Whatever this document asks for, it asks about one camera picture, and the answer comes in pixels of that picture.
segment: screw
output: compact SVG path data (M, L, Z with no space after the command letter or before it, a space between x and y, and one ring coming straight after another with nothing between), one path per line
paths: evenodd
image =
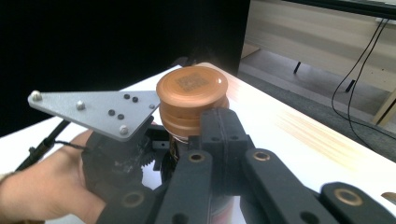
M126 125L121 125L120 126L120 134L125 135L129 132L128 127Z
M114 116L116 114L116 111L113 109L108 110L108 115L109 116Z
M40 91L32 91L32 93L30 95L32 96L33 101L43 100L43 96L41 95Z
M76 104L76 108L77 108L77 110L83 110L83 109L85 109L85 104L84 104L84 102L78 101L77 104Z

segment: wooden table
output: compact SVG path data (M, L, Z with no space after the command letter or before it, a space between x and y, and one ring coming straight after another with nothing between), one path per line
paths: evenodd
M396 205L381 196L384 192L396 192L396 163L212 64L198 65L215 68L228 78L230 108L237 113L255 146L275 152L303 184L319 191L325 183L346 182L364 190L396 216ZM136 83L124 91L154 91L158 80L169 71ZM158 110L154 112L154 117L157 123L161 123ZM60 121L58 118L48 119L1 138L0 173L15 169L28 155L28 148L35 147ZM73 124L58 139L70 140L83 130L84 128ZM150 173L150 169L151 167L146 168L145 172ZM155 187L161 183L159 174L146 173L146 185ZM71 222L79 223L72 217L49 223ZM243 223L237 208L234 210L233 223Z

